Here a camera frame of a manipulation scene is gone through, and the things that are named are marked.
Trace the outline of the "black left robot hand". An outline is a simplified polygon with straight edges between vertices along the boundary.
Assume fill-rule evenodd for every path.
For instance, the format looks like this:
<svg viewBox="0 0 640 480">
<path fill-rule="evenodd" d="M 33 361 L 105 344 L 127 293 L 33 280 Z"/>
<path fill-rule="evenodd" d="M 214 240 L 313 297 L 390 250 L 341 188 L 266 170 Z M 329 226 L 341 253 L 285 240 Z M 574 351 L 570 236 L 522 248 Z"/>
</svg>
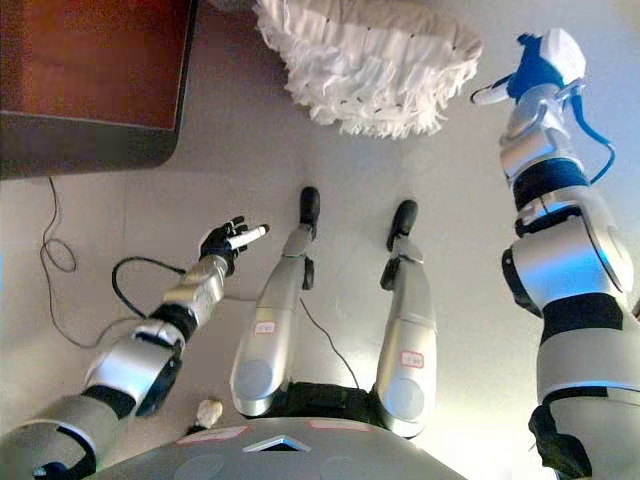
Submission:
<svg viewBox="0 0 640 480">
<path fill-rule="evenodd" d="M 248 249 L 248 245 L 264 237 L 270 231 L 268 224 L 263 223 L 249 227 L 244 216 L 237 216 L 212 229 L 201 241 L 199 259 L 217 256 L 225 261 L 225 276 L 231 276 L 235 271 L 235 260 L 240 253 Z"/>
</svg>

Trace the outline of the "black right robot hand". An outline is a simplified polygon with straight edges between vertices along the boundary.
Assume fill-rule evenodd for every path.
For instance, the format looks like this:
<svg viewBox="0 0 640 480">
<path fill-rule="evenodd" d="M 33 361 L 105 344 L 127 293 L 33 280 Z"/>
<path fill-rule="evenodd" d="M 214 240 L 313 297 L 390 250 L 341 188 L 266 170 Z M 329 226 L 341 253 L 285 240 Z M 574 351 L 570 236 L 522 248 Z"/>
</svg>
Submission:
<svg viewBox="0 0 640 480">
<path fill-rule="evenodd" d="M 524 48 L 517 69 L 473 92 L 472 104 L 489 105 L 506 99 L 519 102 L 534 87 L 549 84 L 563 89 L 585 78 L 585 56 L 566 30 L 551 28 L 541 36 L 522 34 L 517 42 Z"/>
</svg>

